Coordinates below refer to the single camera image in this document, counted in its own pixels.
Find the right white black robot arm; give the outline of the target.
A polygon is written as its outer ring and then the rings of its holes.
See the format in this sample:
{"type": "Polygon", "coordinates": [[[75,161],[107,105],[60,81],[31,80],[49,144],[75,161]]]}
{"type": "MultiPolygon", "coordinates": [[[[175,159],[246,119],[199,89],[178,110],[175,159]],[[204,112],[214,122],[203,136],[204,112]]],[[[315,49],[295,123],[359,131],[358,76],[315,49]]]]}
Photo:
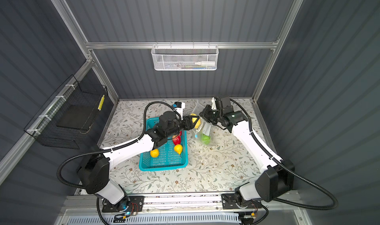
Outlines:
{"type": "Polygon", "coordinates": [[[207,105],[200,116],[208,123],[215,126],[221,123],[227,128],[245,146],[259,168],[259,177],[235,189],[238,206],[243,207],[250,200],[270,202],[293,189],[294,176],[274,161],[277,159],[281,162],[282,158],[254,132],[251,117],[245,110],[234,111],[230,106],[224,112],[207,105]]]}

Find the pale yellow pear toy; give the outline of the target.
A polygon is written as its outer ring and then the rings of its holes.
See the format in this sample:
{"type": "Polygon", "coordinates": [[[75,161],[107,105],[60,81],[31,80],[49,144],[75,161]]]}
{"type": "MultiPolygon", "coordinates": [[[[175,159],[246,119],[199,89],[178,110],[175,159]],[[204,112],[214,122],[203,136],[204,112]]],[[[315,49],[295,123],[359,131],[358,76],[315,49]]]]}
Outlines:
{"type": "Polygon", "coordinates": [[[201,119],[200,119],[200,116],[198,116],[197,114],[190,114],[190,116],[192,116],[192,121],[193,121],[193,124],[194,124],[194,129],[199,129],[199,127],[201,126],[201,119]]]}

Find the orange yellow round fruit toy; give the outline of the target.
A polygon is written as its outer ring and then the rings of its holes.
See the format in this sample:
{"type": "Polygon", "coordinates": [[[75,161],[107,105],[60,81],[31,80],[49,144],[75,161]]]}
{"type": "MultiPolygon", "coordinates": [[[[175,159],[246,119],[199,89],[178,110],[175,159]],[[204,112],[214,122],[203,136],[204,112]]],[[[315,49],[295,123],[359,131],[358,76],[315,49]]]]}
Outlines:
{"type": "Polygon", "coordinates": [[[158,149],[151,150],[150,151],[150,156],[152,158],[157,158],[159,156],[159,150],[158,149]]]}

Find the green apple toy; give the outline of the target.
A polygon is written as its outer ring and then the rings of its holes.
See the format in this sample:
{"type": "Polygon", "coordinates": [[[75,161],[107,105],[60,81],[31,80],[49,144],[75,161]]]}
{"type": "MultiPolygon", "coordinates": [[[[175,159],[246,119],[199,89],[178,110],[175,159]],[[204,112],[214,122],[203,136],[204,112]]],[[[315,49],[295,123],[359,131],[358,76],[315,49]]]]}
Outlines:
{"type": "Polygon", "coordinates": [[[200,140],[202,144],[208,145],[211,142],[211,137],[209,135],[202,134],[200,140]]]}

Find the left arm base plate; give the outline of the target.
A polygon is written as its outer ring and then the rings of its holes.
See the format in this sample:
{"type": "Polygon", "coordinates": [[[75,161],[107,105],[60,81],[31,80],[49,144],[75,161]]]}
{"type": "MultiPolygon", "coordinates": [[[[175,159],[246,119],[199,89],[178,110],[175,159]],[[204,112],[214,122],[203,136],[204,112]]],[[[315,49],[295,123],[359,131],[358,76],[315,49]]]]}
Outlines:
{"type": "Polygon", "coordinates": [[[103,202],[103,213],[137,213],[141,212],[144,205],[144,196],[127,196],[115,205],[108,200],[103,202]]]}

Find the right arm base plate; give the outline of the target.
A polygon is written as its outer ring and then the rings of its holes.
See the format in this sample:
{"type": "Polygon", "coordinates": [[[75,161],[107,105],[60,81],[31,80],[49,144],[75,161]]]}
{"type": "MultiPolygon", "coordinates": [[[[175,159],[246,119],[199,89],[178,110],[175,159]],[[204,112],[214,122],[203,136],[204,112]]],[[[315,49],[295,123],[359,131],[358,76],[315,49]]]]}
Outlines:
{"type": "Polygon", "coordinates": [[[257,210],[262,208],[260,201],[256,200],[243,200],[235,193],[223,193],[221,194],[222,207],[224,210],[233,209],[250,209],[257,210]]]}

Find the clear zip top bag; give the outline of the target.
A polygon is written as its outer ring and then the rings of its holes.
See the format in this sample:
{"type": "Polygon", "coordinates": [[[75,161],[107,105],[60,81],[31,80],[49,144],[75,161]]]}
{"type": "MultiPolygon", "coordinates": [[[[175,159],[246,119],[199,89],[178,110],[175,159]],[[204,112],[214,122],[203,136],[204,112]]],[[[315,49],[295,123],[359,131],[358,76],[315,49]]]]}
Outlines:
{"type": "Polygon", "coordinates": [[[192,129],[192,134],[195,140],[203,145],[209,145],[211,143],[211,136],[213,133],[214,125],[208,123],[200,117],[200,113],[205,108],[199,100],[197,100],[191,116],[199,116],[196,126],[192,129]]]}

